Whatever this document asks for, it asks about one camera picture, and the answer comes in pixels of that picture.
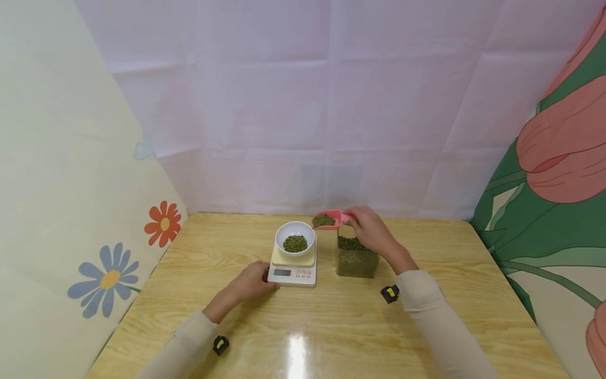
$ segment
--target white kitchen scale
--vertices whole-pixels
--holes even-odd
[[[274,243],[267,281],[280,283],[283,286],[315,287],[317,255],[317,236],[310,251],[300,257],[286,256]]]

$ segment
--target sleeve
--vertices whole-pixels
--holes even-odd
[[[446,303],[435,280],[422,270],[398,275],[404,310],[412,317],[445,378],[498,378],[465,324]]]
[[[217,327],[218,325],[210,321],[202,312],[195,312],[177,328],[173,338],[135,378],[187,378],[208,354],[216,338]]]

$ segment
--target white cloth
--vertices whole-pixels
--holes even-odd
[[[498,377],[478,342],[444,300],[431,275],[421,270],[407,271],[398,275],[397,284],[404,309],[421,331],[445,378]],[[202,312],[195,312],[136,378],[187,377],[210,350],[216,330],[217,324]]]
[[[76,0],[190,213],[467,219],[604,0]]]

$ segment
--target wood grain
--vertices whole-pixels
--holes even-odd
[[[120,323],[88,378],[132,378],[249,262],[268,260],[277,228],[309,217],[189,217]],[[490,254],[463,221],[387,220],[429,271],[502,378],[567,378],[560,362]],[[438,378],[424,341],[401,304],[379,291],[394,283],[387,263],[375,279],[335,274],[336,232],[318,232],[318,285],[282,286],[236,308],[221,324],[231,342],[192,377]]]

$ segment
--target pink scoop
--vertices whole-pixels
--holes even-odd
[[[335,219],[335,224],[318,226],[318,227],[314,228],[314,230],[337,230],[341,227],[341,223],[343,221],[347,221],[347,220],[350,220],[353,218],[350,215],[346,215],[346,214],[342,213],[340,209],[323,210],[322,212],[316,213],[316,215],[314,217],[318,217],[321,215],[327,215],[328,217]]]

